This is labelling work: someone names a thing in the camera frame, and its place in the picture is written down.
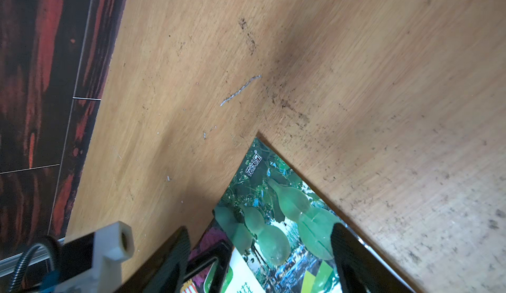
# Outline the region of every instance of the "scratch on wood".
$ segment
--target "scratch on wood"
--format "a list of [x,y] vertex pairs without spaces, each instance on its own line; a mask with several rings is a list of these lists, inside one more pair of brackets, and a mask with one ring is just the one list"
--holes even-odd
[[116,152],[116,154],[118,155],[119,159],[123,159],[120,155],[119,155],[119,152],[116,150],[116,147],[112,146],[112,149],[114,149],[114,151]]
[[236,95],[238,95],[239,93],[241,93],[244,88],[246,88],[247,86],[250,85],[250,83],[253,81],[253,80],[256,80],[258,78],[261,78],[262,75],[257,75],[257,76],[254,76],[253,78],[250,79],[250,81],[248,81],[242,88],[239,89],[239,91],[237,91],[236,93],[232,94],[230,97],[226,98],[222,104],[220,104],[220,106],[223,106],[223,104],[227,103],[228,101],[232,100]]

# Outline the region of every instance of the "plywood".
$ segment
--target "plywood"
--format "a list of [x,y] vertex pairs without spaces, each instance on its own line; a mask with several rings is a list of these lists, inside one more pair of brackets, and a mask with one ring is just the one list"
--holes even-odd
[[261,135],[421,290],[504,291],[505,11],[127,0],[67,239],[130,224],[124,277],[195,242]]

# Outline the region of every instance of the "colorful magazine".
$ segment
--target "colorful magazine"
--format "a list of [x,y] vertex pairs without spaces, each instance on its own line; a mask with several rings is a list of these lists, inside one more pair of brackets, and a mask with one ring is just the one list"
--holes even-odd
[[266,293],[342,291],[330,245],[342,220],[257,138],[215,219]]

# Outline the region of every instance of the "black plastic piece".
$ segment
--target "black plastic piece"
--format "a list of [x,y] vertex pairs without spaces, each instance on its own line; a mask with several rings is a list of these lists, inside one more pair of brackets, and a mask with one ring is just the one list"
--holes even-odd
[[190,255],[190,238],[180,227],[116,292],[179,293]]
[[412,293],[344,225],[330,236],[343,293]]
[[61,249],[59,283],[63,283],[82,272],[91,269],[93,263],[93,241],[95,233],[85,235],[66,243]]

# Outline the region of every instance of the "floor tile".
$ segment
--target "floor tile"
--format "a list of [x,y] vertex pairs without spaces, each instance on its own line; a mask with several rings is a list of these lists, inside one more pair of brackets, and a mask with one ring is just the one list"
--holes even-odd
[[0,175],[0,259],[47,234],[59,167]]

